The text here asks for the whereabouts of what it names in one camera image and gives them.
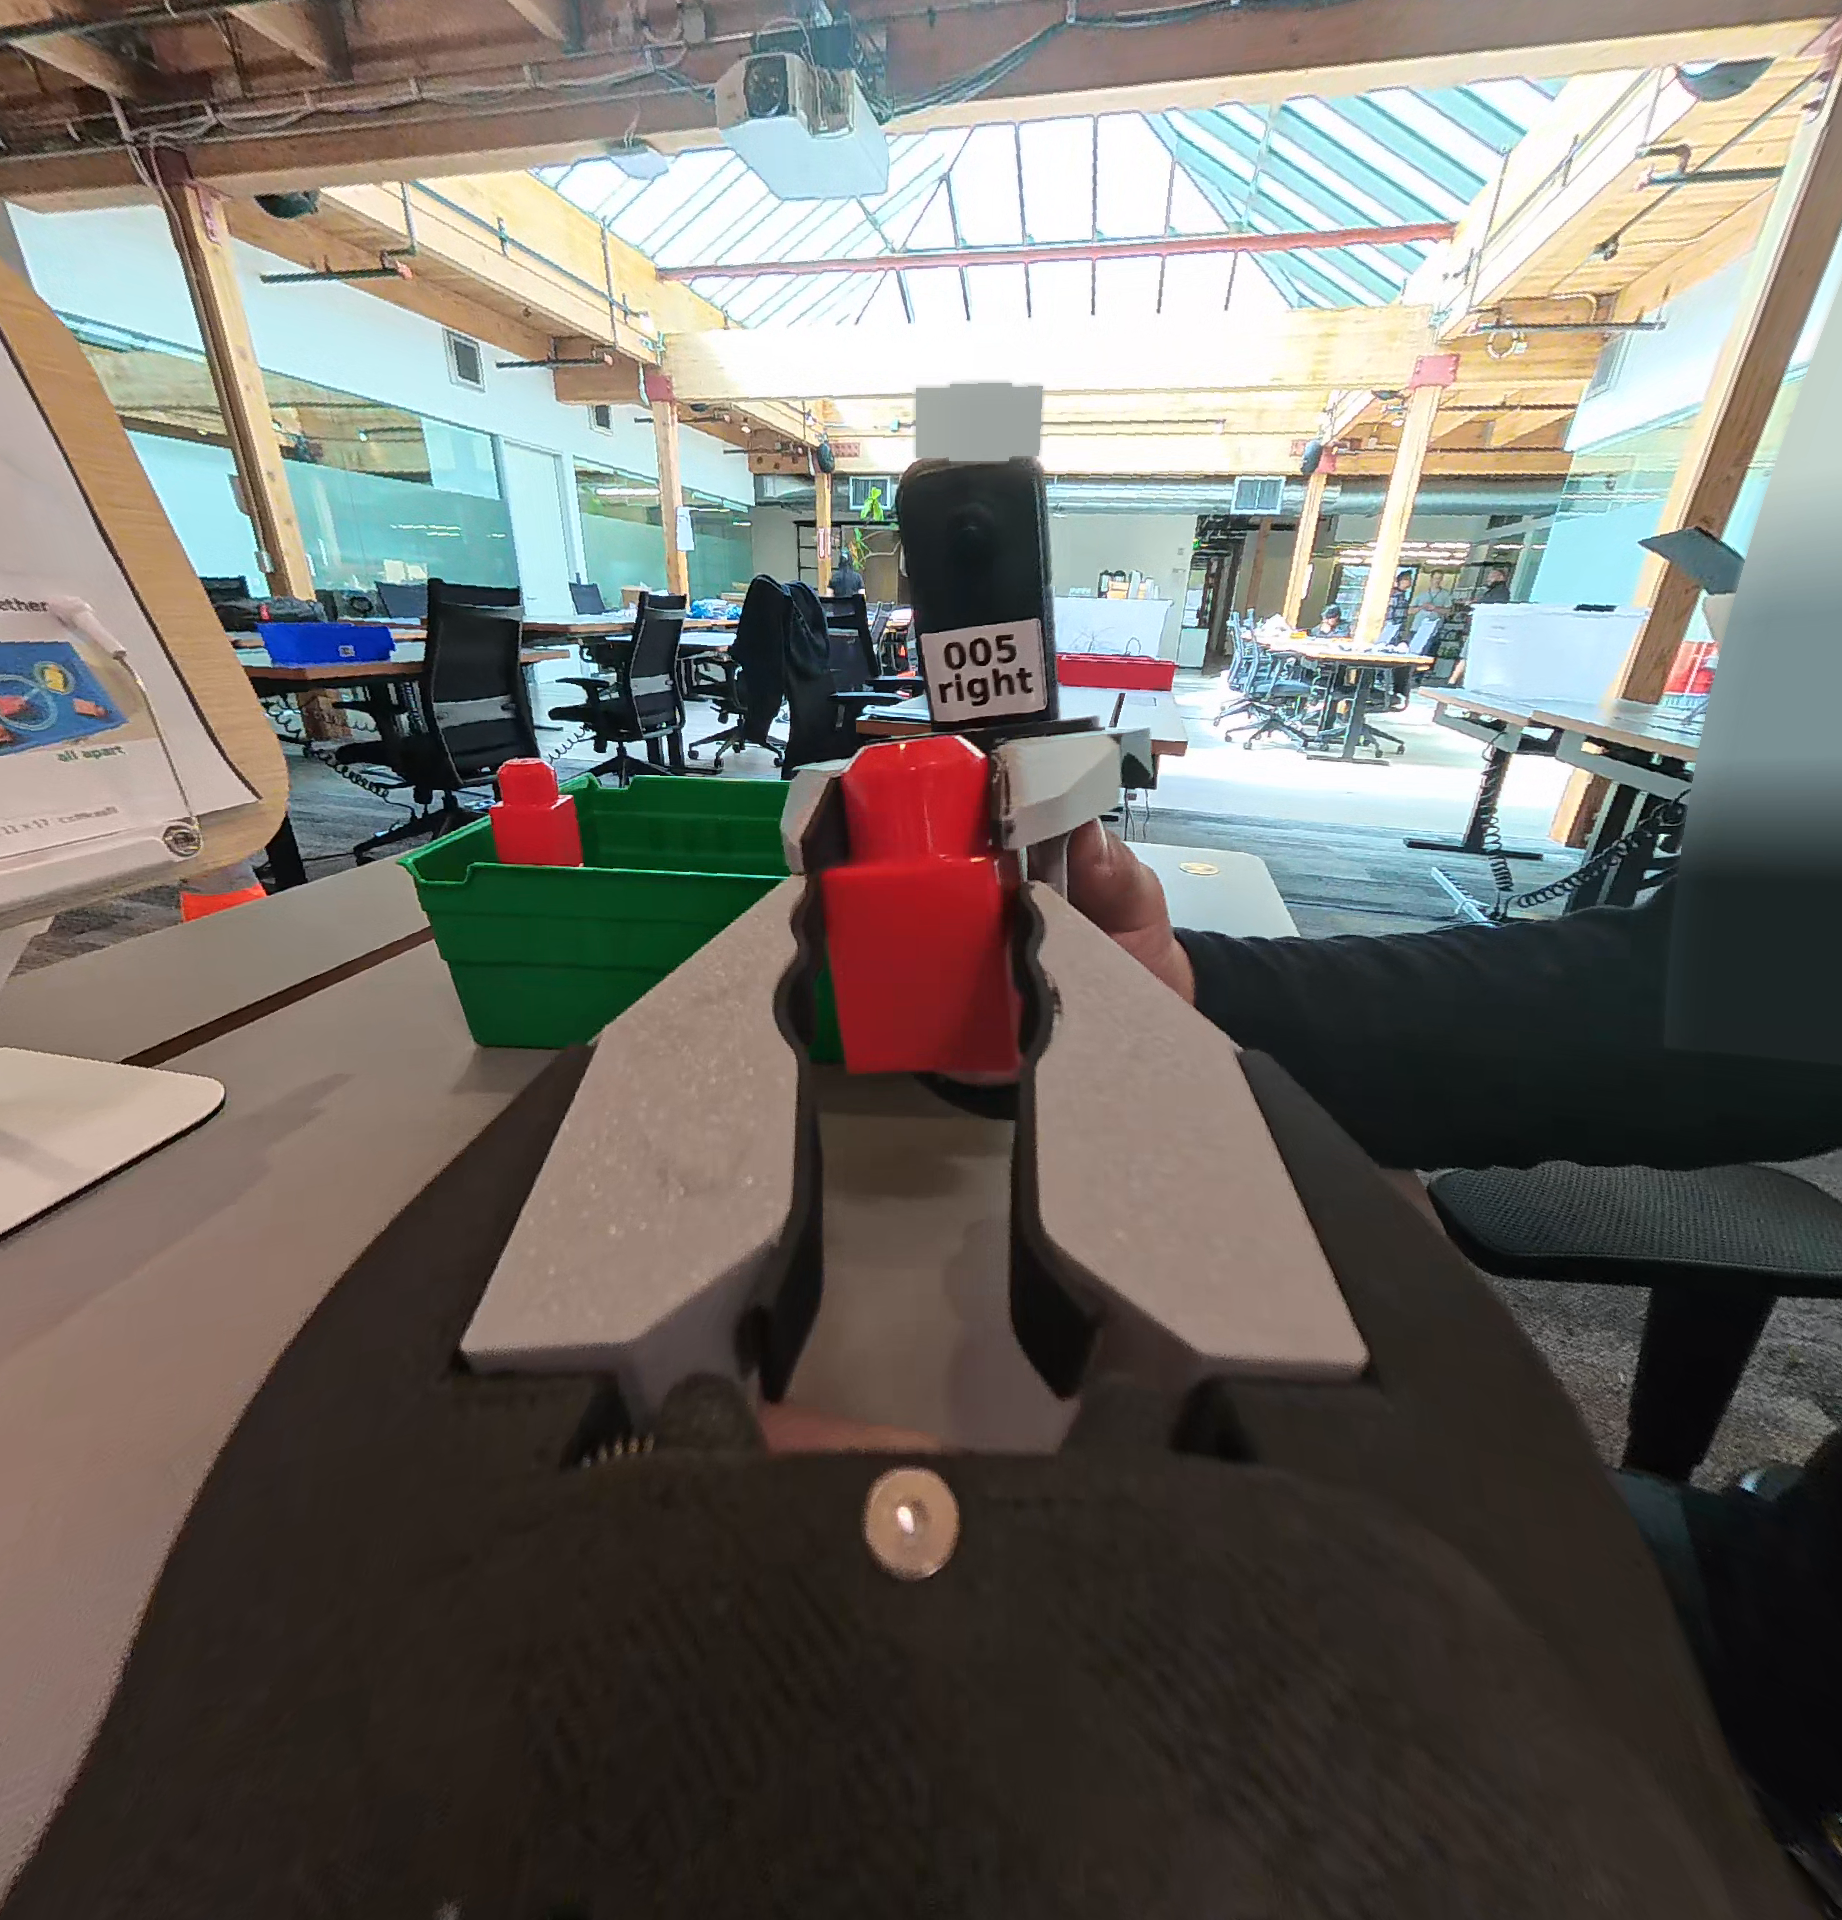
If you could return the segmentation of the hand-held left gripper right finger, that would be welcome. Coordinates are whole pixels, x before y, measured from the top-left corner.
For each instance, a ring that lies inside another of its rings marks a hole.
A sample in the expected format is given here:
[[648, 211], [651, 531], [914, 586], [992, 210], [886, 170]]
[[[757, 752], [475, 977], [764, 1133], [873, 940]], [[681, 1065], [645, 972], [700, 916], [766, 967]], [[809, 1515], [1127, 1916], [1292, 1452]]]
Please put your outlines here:
[[1021, 891], [1012, 1334], [1058, 1400], [1115, 1378], [1345, 1387], [1368, 1347], [1237, 1050], [1052, 884]]

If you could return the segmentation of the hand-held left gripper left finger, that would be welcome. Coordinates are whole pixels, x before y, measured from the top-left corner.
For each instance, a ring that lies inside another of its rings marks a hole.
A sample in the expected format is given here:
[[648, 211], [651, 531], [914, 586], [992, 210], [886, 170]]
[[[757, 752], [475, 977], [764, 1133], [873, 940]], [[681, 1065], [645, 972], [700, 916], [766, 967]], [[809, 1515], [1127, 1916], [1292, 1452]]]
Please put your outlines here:
[[786, 1395], [823, 1281], [807, 931], [791, 876], [598, 1035], [463, 1334], [473, 1372]]

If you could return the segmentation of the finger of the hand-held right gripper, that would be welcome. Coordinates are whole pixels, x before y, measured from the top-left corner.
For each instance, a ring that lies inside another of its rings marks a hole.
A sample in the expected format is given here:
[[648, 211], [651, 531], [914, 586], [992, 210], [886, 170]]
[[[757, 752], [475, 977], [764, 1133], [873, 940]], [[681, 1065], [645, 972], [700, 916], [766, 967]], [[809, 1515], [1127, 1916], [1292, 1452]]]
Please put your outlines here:
[[798, 769], [786, 785], [784, 860], [788, 875], [809, 887], [851, 857], [841, 775], [844, 769]]
[[999, 849], [1025, 854], [1117, 812], [1123, 758], [1108, 731], [1023, 735], [993, 748], [989, 809]]

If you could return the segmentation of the red mega block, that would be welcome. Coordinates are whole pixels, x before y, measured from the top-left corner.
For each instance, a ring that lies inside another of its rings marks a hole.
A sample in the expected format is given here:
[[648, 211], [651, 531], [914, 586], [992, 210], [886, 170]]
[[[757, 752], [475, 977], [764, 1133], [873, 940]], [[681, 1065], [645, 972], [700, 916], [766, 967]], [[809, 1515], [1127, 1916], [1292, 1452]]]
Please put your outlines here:
[[837, 779], [845, 854], [817, 880], [841, 1060], [857, 1075], [1012, 1080], [1020, 869], [960, 735], [881, 741]]
[[498, 767], [485, 809], [492, 857], [505, 867], [581, 867], [579, 807], [544, 758], [515, 756]]

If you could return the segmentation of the person's right forearm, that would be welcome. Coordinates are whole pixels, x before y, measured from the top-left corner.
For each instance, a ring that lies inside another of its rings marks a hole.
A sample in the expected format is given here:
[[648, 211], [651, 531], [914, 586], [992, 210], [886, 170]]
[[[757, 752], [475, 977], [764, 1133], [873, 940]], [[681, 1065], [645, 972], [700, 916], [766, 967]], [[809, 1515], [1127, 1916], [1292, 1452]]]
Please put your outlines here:
[[1188, 997], [1379, 1165], [1700, 1170], [1842, 1148], [1842, 1066], [1668, 1048], [1674, 884], [1558, 920], [1326, 939], [1175, 930]]

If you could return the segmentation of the person's right hand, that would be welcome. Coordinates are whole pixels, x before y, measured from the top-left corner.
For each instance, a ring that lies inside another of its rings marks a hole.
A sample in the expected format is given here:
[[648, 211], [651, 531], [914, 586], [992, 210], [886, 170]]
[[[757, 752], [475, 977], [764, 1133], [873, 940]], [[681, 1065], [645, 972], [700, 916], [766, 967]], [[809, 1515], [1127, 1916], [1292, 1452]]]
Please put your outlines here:
[[1163, 884], [1099, 820], [1067, 842], [1067, 898], [1092, 925], [1185, 1002], [1195, 1002], [1190, 955], [1174, 930]]

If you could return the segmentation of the black office chair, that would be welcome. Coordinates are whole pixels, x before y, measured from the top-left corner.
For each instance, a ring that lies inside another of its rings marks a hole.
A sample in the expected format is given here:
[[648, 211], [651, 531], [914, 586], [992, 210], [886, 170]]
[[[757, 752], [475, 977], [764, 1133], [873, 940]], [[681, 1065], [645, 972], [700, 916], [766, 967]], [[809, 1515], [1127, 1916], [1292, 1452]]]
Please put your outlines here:
[[357, 866], [403, 842], [473, 825], [483, 809], [470, 797], [490, 793], [509, 761], [540, 756], [522, 640], [518, 589], [428, 581], [417, 680], [368, 689], [377, 736], [341, 755], [346, 765], [379, 769], [414, 801], [403, 825], [357, 842]]
[[1782, 1301], [1842, 1301], [1842, 1199], [1769, 1165], [1444, 1170], [1428, 1199], [1496, 1280], [1647, 1292], [1623, 1468], [1685, 1483]]
[[679, 668], [689, 599], [684, 593], [643, 593], [631, 632], [607, 654], [582, 642], [598, 675], [565, 681], [581, 692], [571, 707], [552, 707], [550, 720], [582, 728], [596, 750], [598, 779], [631, 785], [640, 775], [686, 774], [686, 692]]

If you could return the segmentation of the green plastic bin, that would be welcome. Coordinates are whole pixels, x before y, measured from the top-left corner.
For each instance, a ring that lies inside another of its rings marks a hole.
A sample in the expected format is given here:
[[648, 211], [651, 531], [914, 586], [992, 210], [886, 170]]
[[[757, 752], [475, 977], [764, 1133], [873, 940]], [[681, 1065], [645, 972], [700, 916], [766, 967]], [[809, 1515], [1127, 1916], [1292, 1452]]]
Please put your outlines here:
[[500, 857], [494, 809], [403, 857], [468, 1035], [586, 1044], [788, 876], [786, 779], [575, 778], [579, 863]]

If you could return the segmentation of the wooden office desk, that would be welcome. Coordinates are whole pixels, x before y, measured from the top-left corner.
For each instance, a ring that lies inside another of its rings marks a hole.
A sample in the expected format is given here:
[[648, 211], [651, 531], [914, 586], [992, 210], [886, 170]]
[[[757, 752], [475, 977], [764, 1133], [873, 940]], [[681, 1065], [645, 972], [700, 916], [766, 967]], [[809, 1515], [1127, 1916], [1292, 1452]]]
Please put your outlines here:
[[1270, 647], [1267, 661], [1262, 714], [1239, 735], [1245, 750], [1281, 736], [1308, 761], [1384, 765], [1403, 758], [1406, 746], [1379, 716], [1406, 707], [1414, 684], [1434, 667], [1434, 652], [1306, 636]]
[[[1566, 914], [1596, 907], [1627, 909], [1672, 876], [1681, 850], [1698, 755], [1698, 727], [1657, 705], [1601, 701], [1524, 701], [1462, 688], [1434, 688], [1434, 721], [1485, 748], [1482, 779], [1456, 840], [1406, 840], [1418, 852], [1487, 861], [1492, 891], [1470, 893], [1444, 867], [1432, 880], [1465, 924], [1508, 924], [1557, 902]], [[1515, 852], [1500, 837], [1500, 803], [1516, 758], [1547, 758], [1609, 786], [1586, 854], [1566, 876], [1518, 891]]]

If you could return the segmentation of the wooden document stand white base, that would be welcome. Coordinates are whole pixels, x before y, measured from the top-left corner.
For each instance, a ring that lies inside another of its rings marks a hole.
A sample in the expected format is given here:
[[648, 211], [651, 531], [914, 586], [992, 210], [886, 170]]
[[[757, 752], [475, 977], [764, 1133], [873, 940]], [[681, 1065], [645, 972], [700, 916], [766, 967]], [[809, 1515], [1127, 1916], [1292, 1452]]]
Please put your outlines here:
[[[118, 411], [54, 308], [0, 257], [0, 332], [158, 639], [136, 664], [192, 806], [158, 854], [111, 840], [0, 860], [0, 990], [62, 912], [248, 861], [285, 814], [280, 748]], [[0, 1240], [212, 1120], [210, 1078], [0, 1046]]]

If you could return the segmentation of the laminated instruction sheet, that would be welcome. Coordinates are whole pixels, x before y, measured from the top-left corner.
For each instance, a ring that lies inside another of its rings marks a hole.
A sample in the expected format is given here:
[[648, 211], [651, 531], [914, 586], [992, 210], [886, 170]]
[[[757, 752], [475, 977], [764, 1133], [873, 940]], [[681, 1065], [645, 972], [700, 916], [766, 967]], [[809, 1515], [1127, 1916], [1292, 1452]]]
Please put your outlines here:
[[0, 332], [0, 860], [187, 836], [158, 639]]

